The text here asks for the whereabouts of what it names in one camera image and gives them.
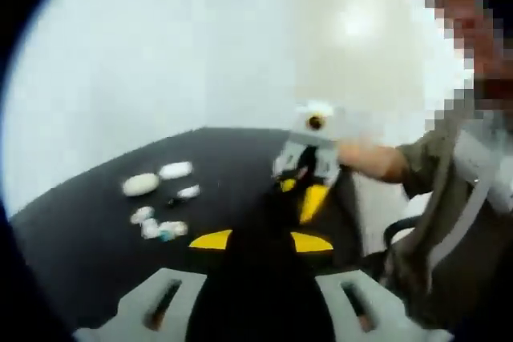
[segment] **chair armrest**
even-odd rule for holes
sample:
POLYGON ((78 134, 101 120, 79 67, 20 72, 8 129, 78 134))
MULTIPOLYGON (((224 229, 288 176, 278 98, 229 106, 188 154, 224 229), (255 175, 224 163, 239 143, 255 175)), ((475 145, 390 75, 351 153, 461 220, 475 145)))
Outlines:
POLYGON ((400 231, 408 228, 414 228, 420 220, 420 215, 411 216, 410 218, 400 219, 397 222, 392 223, 386 228, 383 233, 383 239, 385 240, 386 248, 389 249, 392 244, 393 237, 400 231))

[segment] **small white piece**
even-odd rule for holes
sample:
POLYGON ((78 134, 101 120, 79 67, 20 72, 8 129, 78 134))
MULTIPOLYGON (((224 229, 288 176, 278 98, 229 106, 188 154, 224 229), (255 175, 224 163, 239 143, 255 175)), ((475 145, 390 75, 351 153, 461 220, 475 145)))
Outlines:
POLYGON ((130 217, 130 223, 132 224, 141 224, 144 220, 149 219, 153 216, 153 207, 145 206, 141 207, 130 217))
POLYGON ((160 236, 159 224, 153 218, 141 223, 141 234, 145 239, 158 238, 160 236))
POLYGON ((159 186, 159 178, 155 174, 132 176, 123 183, 123 193, 126 196, 139 196, 152 192, 159 186))
POLYGON ((159 226, 160 231, 167 231, 174 236, 183 236, 188 232, 185 222, 162 222, 159 226))
POLYGON ((197 184, 192 187, 185 188, 183 190, 178 191, 177 196, 181 199, 190 199, 198 196, 200 194, 200 185, 197 184))
POLYGON ((163 180, 177 179, 191 173, 192 163, 190 162, 169 163, 160 169, 159 177, 163 180))

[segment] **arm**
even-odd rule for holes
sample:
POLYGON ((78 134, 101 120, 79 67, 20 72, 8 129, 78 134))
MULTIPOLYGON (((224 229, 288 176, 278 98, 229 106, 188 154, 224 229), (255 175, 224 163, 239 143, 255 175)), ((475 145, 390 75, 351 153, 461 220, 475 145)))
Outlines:
POLYGON ((445 138, 445 131, 438 129, 428 131, 415 143, 398 147, 341 143, 338 157, 341 164, 372 179, 401 183, 413 198, 433 190, 445 138))

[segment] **olive green shirt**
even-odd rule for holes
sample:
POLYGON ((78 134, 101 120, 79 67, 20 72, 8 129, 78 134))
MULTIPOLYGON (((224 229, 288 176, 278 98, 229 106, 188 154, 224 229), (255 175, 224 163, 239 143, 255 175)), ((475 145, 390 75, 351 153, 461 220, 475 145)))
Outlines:
POLYGON ((498 215, 485 202, 459 245, 433 271, 426 289, 426 258, 452 229, 473 187, 458 177, 453 150, 461 119, 437 122, 416 143, 399 146, 409 164, 405 193, 432 192, 416 228, 392 247, 390 288, 404 300, 407 312, 426 327, 453 328, 486 292, 505 247, 513 241, 513 218, 498 215))

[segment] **black table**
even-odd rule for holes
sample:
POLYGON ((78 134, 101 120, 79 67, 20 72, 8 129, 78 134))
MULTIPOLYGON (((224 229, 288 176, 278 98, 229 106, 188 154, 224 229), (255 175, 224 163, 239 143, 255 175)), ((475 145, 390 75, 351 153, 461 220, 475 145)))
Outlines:
MULTIPOLYGON (((286 131, 202 128, 162 139, 66 181, 15 215, 11 224, 26 261, 67 326, 100 326, 116 313, 122 296, 160 268, 208 273, 191 258, 188 245, 244 221, 248 208, 272 185, 272 163, 287 136, 286 131), (193 163, 192 175, 162 182, 145 196, 123 196, 125 179, 184 160, 193 163), (197 199, 166 207, 170 195, 197 183, 202 191, 197 199), (147 205, 160 222, 185 221, 189 234, 166 243, 143 239, 129 218, 147 205)), ((358 262, 358 231, 335 194, 307 227, 333 245, 334 270, 358 262)))

